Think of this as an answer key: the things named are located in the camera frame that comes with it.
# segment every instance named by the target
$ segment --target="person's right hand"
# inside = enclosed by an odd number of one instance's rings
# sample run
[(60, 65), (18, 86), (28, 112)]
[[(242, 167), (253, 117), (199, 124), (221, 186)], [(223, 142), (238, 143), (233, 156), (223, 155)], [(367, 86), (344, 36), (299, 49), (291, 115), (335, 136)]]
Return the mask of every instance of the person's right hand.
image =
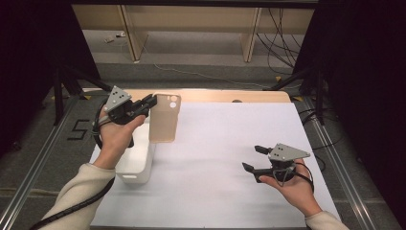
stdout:
[[(303, 159), (297, 159), (295, 162), (305, 163)], [(302, 165), (296, 165), (296, 173), (300, 173), (309, 178), (307, 169)], [(275, 178), (270, 176), (262, 175), (259, 177), (259, 180), (277, 189), (284, 198), (291, 205), (298, 208), (305, 217), (310, 217), (322, 212), (322, 209), (313, 195), (310, 184), (299, 176), (295, 175), (289, 181), (284, 182), (283, 187), (278, 184)]]

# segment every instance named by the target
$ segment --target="table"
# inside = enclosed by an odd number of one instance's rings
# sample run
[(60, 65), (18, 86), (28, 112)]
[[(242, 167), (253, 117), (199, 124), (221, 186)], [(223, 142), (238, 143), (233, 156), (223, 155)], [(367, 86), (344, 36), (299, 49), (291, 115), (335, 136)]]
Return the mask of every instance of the table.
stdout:
[[(259, 168), (269, 167), (266, 157), (255, 153), (256, 144), (275, 145), (272, 142), (279, 140), (311, 151), (287, 94), (169, 91), (179, 93), (183, 99), (176, 140), (156, 146), (148, 183), (131, 185), (116, 179), (98, 209), (93, 228), (305, 229), (304, 217), (298, 210), (276, 190), (257, 184), (241, 166), (241, 160), (246, 160)], [(127, 92), (138, 98), (154, 90)], [(232, 100), (245, 103), (230, 103)], [(95, 149), (92, 160), (99, 151)], [(304, 161), (313, 173), (320, 205), (339, 218), (316, 159), (311, 156)]]

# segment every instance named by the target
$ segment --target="person's left hand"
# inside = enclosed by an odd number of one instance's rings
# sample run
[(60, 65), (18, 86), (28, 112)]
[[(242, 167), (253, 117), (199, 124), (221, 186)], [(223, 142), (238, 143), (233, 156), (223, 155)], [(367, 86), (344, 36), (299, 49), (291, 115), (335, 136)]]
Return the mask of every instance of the person's left hand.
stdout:
[[(101, 112), (101, 117), (106, 115), (104, 111)], [(101, 153), (93, 165), (107, 170), (114, 169), (128, 148), (135, 128), (142, 125), (145, 119), (146, 116), (140, 115), (123, 126), (115, 123), (101, 126)]]

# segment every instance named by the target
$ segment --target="white sleeve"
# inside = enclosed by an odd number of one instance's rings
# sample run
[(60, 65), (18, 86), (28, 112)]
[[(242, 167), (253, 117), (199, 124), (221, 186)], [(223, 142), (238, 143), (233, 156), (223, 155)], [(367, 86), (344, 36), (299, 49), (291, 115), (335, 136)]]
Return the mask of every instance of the white sleeve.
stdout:
[(348, 230), (340, 220), (329, 212), (323, 211), (308, 218), (305, 218), (305, 223), (312, 230)]
[[(116, 175), (115, 170), (104, 170), (92, 164), (83, 164), (78, 174), (70, 180), (57, 196), (54, 207), (48, 211), (44, 219), (60, 211), (70, 208), (100, 192)], [(60, 218), (41, 229), (89, 229), (102, 200)]]

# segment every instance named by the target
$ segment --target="human arm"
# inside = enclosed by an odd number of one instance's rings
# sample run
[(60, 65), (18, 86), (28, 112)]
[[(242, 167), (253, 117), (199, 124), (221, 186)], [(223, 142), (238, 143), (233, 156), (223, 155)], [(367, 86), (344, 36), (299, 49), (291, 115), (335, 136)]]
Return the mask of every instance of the human arm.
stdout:
[[(304, 164), (303, 159), (295, 160), (296, 163)], [(296, 173), (309, 178), (309, 172), (304, 165), (296, 165)], [(323, 211), (314, 197), (310, 184), (299, 176), (294, 176), (280, 186), (275, 178), (262, 175), (259, 180), (277, 189), (292, 206), (304, 214), (306, 224), (313, 230), (318, 229), (348, 229), (332, 214)]]
[[(79, 168), (79, 173), (62, 188), (56, 204), (44, 218), (81, 203), (101, 191), (115, 177), (115, 167), (128, 147), (132, 133), (145, 118), (144, 115), (138, 116), (124, 126), (114, 123), (101, 126), (102, 148), (98, 158), (93, 164), (83, 164)], [(41, 229), (88, 229), (101, 201), (99, 199)]]

